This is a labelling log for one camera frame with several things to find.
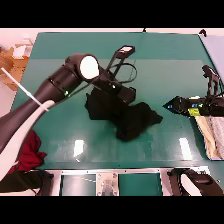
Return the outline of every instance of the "beige cloth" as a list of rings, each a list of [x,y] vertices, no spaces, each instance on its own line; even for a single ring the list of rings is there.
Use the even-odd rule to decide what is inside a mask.
[[[203,116],[195,116],[195,120],[204,136],[206,145],[206,155],[211,160],[220,160],[219,152],[216,148],[215,138],[207,120]]]

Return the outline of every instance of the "white circular joint cap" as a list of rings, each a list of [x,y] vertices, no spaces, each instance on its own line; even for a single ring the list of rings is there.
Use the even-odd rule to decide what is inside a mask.
[[[84,78],[93,79],[99,75],[97,60],[93,56],[86,56],[80,64],[80,71]]]

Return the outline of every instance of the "white cable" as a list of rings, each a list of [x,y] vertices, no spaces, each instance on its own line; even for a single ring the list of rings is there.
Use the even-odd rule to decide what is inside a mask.
[[[1,68],[1,70],[13,81],[16,83],[16,85],[24,92],[27,96],[29,96],[33,101],[35,101],[40,107],[42,107],[47,112],[49,111],[43,104],[41,104],[29,91],[27,91],[19,82],[17,82],[12,75],[10,75],[4,68]]]

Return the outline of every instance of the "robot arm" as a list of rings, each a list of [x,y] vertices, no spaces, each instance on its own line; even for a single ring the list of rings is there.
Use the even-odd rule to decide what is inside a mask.
[[[130,54],[128,55],[127,52],[122,51],[119,56],[121,55],[126,58]],[[64,65],[40,85],[34,97],[44,108],[48,109],[69,99],[70,94],[83,81],[94,84],[94,86],[109,94],[119,95],[120,92],[133,93],[131,89],[128,91],[129,88],[116,82],[111,74],[110,71],[100,67],[95,56],[91,54],[74,54],[68,57]],[[27,134],[45,113],[43,107],[29,99],[0,118],[0,181],[18,160],[21,146]]]

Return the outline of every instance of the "green table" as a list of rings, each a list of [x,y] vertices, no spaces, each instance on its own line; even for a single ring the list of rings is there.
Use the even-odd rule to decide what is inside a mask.
[[[74,52],[92,53],[106,67],[115,50],[134,45],[128,59],[138,70],[137,79],[127,86],[137,89],[135,103],[146,102],[163,116],[161,124],[149,127],[134,141],[115,138],[116,128],[108,121],[91,121],[84,108],[85,89],[46,113],[34,126],[48,154],[43,169],[106,169],[207,165],[224,188],[224,163],[210,161],[194,118],[175,115],[162,106],[179,95],[205,96],[207,80],[201,67],[213,64],[198,35],[160,33],[40,33],[33,47],[22,84],[32,93],[65,58]],[[127,79],[131,69],[122,68],[118,79]],[[12,108],[27,100],[18,90]],[[186,138],[192,160],[186,161],[180,138]],[[79,161],[73,156],[75,140],[84,140]]]

